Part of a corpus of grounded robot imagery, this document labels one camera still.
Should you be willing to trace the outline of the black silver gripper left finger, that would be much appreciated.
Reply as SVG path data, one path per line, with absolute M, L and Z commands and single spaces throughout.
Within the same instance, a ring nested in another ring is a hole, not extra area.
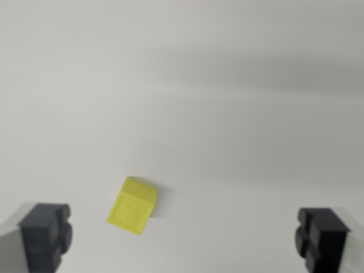
M 1 272 L 56 272 L 72 243 L 68 204 L 25 202 L 1 222 Z

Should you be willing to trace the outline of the black silver gripper right finger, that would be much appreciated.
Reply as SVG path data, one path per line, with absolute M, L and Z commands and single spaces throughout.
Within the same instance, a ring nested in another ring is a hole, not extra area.
M 363 225 L 344 208 L 300 208 L 295 246 L 310 273 L 363 272 Z

